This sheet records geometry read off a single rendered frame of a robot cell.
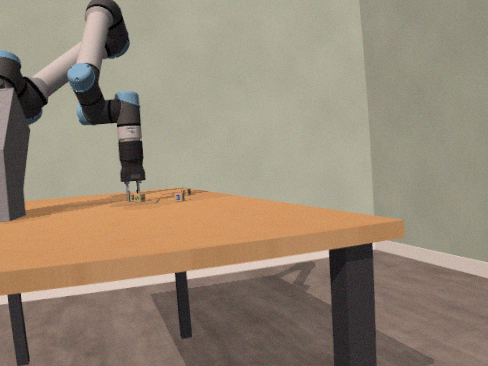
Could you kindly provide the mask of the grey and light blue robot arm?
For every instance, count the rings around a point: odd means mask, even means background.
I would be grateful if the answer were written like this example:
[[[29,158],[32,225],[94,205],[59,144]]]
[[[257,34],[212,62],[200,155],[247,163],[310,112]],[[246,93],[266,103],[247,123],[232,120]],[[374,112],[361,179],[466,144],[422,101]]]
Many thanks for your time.
[[[22,76],[15,54],[0,50],[0,89],[17,89],[29,125],[40,119],[48,97],[69,82],[80,103],[77,116],[82,125],[141,126],[136,92],[117,92],[115,99],[105,100],[98,84],[102,59],[118,58],[130,45],[121,9],[114,0],[92,0],[84,17],[88,22],[82,41],[33,77]]]

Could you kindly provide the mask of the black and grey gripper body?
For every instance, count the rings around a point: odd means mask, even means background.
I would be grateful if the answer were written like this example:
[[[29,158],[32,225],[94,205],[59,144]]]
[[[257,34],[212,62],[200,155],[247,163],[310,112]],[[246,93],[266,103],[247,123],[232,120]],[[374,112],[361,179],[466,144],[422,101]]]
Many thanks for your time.
[[[117,128],[119,160],[122,165],[121,182],[145,180],[141,126]]]

